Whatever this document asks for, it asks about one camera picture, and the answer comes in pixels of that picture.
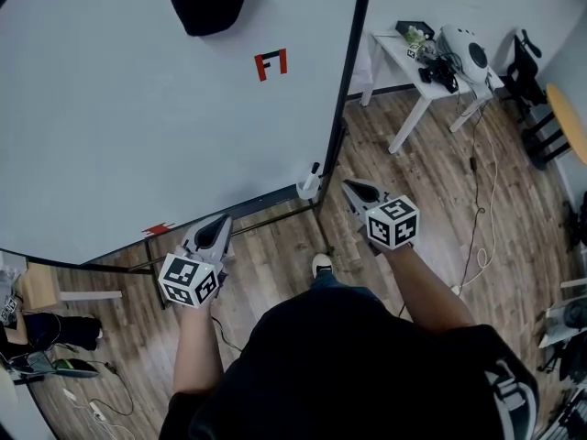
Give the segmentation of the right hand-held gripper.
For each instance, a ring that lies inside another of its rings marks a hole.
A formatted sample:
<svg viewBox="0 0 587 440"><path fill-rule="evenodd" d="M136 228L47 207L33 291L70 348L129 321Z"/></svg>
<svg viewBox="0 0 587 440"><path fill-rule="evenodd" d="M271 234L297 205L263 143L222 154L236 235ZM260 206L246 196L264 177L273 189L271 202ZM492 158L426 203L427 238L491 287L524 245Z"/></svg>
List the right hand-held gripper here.
<svg viewBox="0 0 587 440"><path fill-rule="evenodd" d="M342 193L375 247L394 250L414 245L419 233L420 211L406 195L388 200L390 192L381 185L359 179L344 180Z"/></svg>

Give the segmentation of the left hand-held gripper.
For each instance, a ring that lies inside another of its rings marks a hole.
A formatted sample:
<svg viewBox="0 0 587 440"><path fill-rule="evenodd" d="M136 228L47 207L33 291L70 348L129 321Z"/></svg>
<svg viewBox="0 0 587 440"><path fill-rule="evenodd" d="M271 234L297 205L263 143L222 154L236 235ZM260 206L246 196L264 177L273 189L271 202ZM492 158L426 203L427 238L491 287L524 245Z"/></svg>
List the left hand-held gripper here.
<svg viewBox="0 0 587 440"><path fill-rule="evenodd" d="M227 278L222 261L232 227L229 214L216 214L188 229L183 247L167 254L159 274L158 283L169 301L200 309L217 297Z"/></svg>

